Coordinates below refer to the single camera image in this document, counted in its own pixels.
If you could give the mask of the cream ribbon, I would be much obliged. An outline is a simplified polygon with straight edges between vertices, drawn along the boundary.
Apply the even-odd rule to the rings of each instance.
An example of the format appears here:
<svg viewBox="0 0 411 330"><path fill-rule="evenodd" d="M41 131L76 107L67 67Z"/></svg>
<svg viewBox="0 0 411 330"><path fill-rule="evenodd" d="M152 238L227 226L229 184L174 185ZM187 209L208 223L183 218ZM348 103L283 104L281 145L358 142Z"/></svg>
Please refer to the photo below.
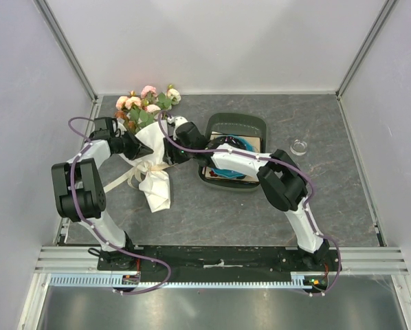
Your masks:
<svg viewBox="0 0 411 330"><path fill-rule="evenodd" d="M165 180L168 176L165 170L170 167L171 165L166 163L152 165L149 161L140 162L138 165L133 166L117 179L114 179L111 183L107 184L103 188L104 192L110 192L123 182L127 182L131 188L140 189L140 187L135 187L133 185L133 179L135 179L135 181L139 184L144 182L146 179L150 182L154 182L155 180Z"/></svg>

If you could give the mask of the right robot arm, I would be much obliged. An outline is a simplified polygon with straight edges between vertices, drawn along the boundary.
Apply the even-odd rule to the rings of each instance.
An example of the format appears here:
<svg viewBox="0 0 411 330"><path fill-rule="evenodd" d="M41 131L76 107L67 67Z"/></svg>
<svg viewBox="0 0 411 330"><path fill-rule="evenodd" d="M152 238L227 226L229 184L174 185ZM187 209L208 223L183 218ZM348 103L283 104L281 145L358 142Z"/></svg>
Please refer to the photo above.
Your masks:
<svg viewBox="0 0 411 330"><path fill-rule="evenodd" d="M207 140L193 122L182 116L171 118L167 123L173 127L173 134L165 137L169 161L194 159L215 175L257 179L267 201L284 212L293 228L298 244L297 262L311 271L336 268L337 257L330 250L329 240L320 232L309 206L312 195L312 190L307 188L309 179L286 152L249 151L231 135Z"/></svg>

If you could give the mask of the white flower stem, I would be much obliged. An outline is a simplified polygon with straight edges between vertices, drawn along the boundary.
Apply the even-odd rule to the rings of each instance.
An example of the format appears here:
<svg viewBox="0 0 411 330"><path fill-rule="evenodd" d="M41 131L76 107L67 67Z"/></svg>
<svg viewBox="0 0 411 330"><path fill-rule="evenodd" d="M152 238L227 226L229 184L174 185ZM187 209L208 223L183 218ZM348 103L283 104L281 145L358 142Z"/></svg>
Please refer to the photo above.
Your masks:
<svg viewBox="0 0 411 330"><path fill-rule="evenodd" d="M173 85L167 87L166 92L161 92L157 96L157 105L161 110L170 111L181 101L181 94Z"/></svg>

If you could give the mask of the orange flower stem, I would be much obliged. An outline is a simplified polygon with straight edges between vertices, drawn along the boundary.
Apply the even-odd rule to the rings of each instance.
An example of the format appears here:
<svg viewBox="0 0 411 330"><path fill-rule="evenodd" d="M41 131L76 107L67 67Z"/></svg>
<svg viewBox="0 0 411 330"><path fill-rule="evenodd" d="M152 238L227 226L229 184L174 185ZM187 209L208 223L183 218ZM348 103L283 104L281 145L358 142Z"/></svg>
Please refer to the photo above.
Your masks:
<svg viewBox="0 0 411 330"><path fill-rule="evenodd" d="M122 132L129 131L135 133L137 125L136 122L128 117L128 113L121 110L115 112L115 118L118 123L118 128Z"/></svg>

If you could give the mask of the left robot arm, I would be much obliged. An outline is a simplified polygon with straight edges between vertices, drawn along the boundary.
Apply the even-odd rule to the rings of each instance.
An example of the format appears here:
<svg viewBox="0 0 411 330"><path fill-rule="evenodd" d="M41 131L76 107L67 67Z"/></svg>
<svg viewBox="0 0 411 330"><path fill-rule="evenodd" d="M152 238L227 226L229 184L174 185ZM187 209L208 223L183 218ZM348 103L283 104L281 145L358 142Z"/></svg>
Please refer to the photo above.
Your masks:
<svg viewBox="0 0 411 330"><path fill-rule="evenodd" d="M135 270L140 258L128 234L120 229L106 210L107 198L98 169L112 155L135 160L153 153L133 133L122 132L115 118L93 120L94 130L85 136L82 150L67 162L52 166L56 209L63 218L79 223L98 241L100 248L88 253L98 257L101 270Z"/></svg>

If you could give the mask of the pink flower stems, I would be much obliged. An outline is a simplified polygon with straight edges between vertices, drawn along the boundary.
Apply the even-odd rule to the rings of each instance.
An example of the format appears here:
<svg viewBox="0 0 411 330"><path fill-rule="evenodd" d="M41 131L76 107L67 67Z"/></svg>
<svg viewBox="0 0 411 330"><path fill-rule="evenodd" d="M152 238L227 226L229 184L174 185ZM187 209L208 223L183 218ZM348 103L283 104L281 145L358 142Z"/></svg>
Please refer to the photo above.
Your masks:
<svg viewBox="0 0 411 330"><path fill-rule="evenodd" d="M155 87L147 85L140 95L131 91L129 96L120 96L116 102L116 111L125 111L128 117L136 122L138 133L143 128L156 121L158 113L161 111L157 105L157 90Z"/></svg>

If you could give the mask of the white wrapping paper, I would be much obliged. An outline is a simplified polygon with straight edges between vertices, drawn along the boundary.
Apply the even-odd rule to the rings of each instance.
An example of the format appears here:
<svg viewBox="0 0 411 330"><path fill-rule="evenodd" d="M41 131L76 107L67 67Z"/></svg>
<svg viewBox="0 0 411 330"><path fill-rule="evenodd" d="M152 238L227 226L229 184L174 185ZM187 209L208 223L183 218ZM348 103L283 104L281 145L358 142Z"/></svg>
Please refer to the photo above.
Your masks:
<svg viewBox="0 0 411 330"><path fill-rule="evenodd" d="M164 134L158 122L154 122L136 135L136 138L153 150L153 153L134 160L124 154L120 157L132 166L127 183L131 188L143 192L151 212L170 208L170 180L165 171L170 165L163 160Z"/></svg>

